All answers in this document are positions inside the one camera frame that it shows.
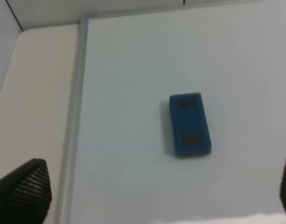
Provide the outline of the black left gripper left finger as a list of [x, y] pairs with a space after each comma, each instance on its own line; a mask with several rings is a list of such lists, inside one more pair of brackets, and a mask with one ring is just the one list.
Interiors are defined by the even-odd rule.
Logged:
[[31, 159], [0, 179], [0, 224], [42, 224], [52, 201], [44, 159]]

